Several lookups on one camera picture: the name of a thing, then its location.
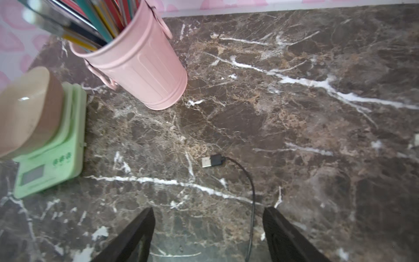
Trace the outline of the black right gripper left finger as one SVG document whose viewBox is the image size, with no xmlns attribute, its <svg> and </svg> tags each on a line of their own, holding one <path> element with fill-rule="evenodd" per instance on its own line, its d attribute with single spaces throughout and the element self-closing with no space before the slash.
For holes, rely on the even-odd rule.
<svg viewBox="0 0 419 262">
<path fill-rule="evenodd" d="M 155 229 L 153 208 L 144 209 L 93 262 L 146 262 Z"/>
</svg>

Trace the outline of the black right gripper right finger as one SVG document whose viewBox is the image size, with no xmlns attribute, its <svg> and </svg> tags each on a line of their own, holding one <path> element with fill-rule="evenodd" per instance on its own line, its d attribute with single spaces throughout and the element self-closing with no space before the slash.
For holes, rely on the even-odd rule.
<svg viewBox="0 0 419 262">
<path fill-rule="evenodd" d="M 264 209 L 263 226 L 273 262 L 330 262 L 275 207 Z"/>
</svg>

